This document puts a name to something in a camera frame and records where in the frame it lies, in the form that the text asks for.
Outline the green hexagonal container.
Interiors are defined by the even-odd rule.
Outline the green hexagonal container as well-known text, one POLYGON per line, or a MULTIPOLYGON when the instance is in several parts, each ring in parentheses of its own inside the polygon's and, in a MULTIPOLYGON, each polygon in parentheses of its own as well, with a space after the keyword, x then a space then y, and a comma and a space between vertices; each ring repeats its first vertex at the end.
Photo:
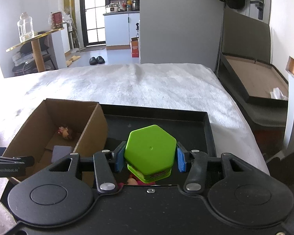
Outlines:
POLYGON ((177 141, 158 125, 130 132, 124 158, 128 170, 145 184, 170 176, 177 141))

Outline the brown-haired girl figurine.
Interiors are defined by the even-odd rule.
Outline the brown-haired girl figurine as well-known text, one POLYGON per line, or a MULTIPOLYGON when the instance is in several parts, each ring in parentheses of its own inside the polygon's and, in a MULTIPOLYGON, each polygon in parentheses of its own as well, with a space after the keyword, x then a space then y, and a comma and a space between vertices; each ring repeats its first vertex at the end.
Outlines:
POLYGON ((57 134, 68 141, 74 140, 76 135, 75 132, 68 126, 60 126, 57 130, 57 134))

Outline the purple-grey cube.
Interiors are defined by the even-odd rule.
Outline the purple-grey cube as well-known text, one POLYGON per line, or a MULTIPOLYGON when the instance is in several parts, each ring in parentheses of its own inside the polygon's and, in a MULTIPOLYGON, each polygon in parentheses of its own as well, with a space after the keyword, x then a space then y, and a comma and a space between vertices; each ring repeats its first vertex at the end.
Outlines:
POLYGON ((58 161, 73 151, 71 146, 55 145, 52 151, 51 163, 58 161))

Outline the black tray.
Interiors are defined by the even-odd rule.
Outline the black tray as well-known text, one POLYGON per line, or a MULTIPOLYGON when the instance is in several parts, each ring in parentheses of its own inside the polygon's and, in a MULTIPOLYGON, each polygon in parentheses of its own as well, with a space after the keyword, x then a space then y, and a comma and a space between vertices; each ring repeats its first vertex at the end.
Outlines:
MULTIPOLYGON (((108 124, 104 148, 114 149, 125 141, 130 132, 150 125, 158 125, 177 139, 187 150, 214 152, 211 127, 206 112, 100 105, 108 124)), ((114 195, 100 196, 96 191, 93 161, 79 162, 76 175, 69 175, 73 156, 55 171, 47 167, 18 184, 10 181, 2 193, 0 203, 13 207, 16 192, 21 203, 15 205, 17 220, 31 220, 32 225, 61 226, 69 222, 134 222, 202 218, 212 215, 204 197, 193 197, 182 191, 186 174, 173 167, 170 177, 162 180, 155 193, 145 186, 125 186, 114 195)))

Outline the pink bear figurine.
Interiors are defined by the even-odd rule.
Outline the pink bear figurine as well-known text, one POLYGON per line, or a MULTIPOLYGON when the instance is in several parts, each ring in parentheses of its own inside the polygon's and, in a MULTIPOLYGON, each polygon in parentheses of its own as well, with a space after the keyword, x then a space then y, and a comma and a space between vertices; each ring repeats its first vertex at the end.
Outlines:
POLYGON ((130 173, 116 174, 115 179, 119 189, 121 189, 124 186, 154 186, 156 185, 155 182, 144 183, 141 180, 139 180, 138 177, 130 173))

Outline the brown cardboard box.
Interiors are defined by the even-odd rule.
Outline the brown cardboard box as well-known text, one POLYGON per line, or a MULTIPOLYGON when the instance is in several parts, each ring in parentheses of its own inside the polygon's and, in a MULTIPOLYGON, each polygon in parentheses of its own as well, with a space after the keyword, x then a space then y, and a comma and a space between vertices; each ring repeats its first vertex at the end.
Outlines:
POLYGON ((28 117, 4 152, 5 157, 33 156, 34 166, 26 175, 11 177, 18 184, 51 164, 55 145, 71 146, 82 158, 91 157, 104 149, 108 137, 108 124, 99 103, 45 99, 28 117), (75 139, 68 141, 57 134, 60 126, 75 132, 75 139))

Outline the white fluffy blanket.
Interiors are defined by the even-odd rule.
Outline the white fluffy blanket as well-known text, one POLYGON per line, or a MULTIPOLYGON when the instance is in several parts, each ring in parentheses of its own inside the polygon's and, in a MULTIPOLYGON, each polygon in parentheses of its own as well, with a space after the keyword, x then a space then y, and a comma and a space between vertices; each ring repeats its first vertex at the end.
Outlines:
POLYGON ((99 65, 0 79, 0 147, 9 145, 44 99, 205 111, 218 154, 230 152, 268 171, 236 102, 200 64, 99 65))

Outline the black slippers pair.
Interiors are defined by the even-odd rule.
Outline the black slippers pair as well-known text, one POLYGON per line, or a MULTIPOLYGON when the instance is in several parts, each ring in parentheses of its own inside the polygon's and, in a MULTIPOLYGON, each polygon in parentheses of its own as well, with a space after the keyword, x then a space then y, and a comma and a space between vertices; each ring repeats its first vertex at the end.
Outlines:
POLYGON ((98 65, 98 64, 104 64, 104 63, 105 63, 105 60, 102 56, 91 57, 89 60, 90 65, 98 65))

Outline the beige slippers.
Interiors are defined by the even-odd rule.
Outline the beige slippers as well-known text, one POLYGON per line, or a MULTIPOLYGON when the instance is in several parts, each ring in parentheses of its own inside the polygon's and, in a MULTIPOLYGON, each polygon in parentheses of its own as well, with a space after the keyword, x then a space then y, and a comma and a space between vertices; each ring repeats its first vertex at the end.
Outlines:
POLYGON ((78 55, 78 56, 76 56, 76 55, 72 56, 69 60, 66 61, 66 65, 67 65, 67 67, 70 67, 70 65, 71 65, 74 61, 77 61, 77 60, 79 60, 79 59, 80 59, 80 56, 79 56, 79 55, 78 55))

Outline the orange cardboard box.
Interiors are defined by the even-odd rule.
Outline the orange cardboard box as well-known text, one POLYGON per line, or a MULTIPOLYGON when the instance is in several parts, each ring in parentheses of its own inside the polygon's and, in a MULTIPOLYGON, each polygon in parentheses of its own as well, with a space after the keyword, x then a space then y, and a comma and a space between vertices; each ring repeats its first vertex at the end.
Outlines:
POLYGON ((131 53, 133 58, 139 58, 140 51, 139 51, 139 37, 131 38, 131 53))

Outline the gold round side table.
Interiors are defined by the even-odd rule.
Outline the gold round side table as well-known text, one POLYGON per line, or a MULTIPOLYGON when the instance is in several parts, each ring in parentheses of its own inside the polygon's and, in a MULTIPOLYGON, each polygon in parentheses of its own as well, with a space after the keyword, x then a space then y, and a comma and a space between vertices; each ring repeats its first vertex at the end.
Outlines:
POLYGON ((26 43, 31 43, 32 46, 32 51, 33 51, 33 57, 36 63, 36 68, 38 72, 44 72, 45 71, 45 65, 44 65, 44 60, 43 60, 43 56, 41 53, 41 46, 40 46, 40 42, 39 39, 41 39, 42 37, 46 37, 52 33, 58 32, 63 30, 64 28, 59 28, 59 29, 53 29, 41 34, 37 34, 36 36, 27 39, 23 42, 18 43, 17 45, 14 45, 13 47, 10 47, 8 49, 6 49, 6 52, 12 51, 13 49, 16 49, 17 47, 26 44, 26 43))

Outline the white kitchen cabinet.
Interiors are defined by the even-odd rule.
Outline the white kitchen cabinet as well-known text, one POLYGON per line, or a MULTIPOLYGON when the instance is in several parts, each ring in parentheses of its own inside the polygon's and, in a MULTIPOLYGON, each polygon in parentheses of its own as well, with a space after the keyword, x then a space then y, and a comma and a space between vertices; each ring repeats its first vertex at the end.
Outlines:
POLYGON ((131 38, 136 37, 136 24, 139 22, 139 11, 125 11, 104 14, 106 49, 130 49, 131 38))

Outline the clear glass jar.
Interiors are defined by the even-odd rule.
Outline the clear glass jar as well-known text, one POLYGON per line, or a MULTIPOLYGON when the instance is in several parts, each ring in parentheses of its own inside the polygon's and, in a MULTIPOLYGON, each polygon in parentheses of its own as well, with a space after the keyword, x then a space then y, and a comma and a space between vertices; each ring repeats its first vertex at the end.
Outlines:
POLYGON ((34 29, 33 29, 33 19, 31 16, 28 16, 26 12, 23 12, 20 15, 19 21, 17 22, 17 27, 18 27, 20 42, 24 42, 35 36, 34 29))

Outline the red tin can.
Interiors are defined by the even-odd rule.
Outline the red tin can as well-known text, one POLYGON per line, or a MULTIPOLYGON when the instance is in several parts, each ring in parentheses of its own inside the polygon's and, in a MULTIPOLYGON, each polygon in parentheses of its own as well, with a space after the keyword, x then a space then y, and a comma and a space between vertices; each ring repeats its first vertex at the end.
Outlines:
POLYGON ((63 27, 63 16, 61 12, 54 12, 51 14, 52 29, 61 29, 63 27))

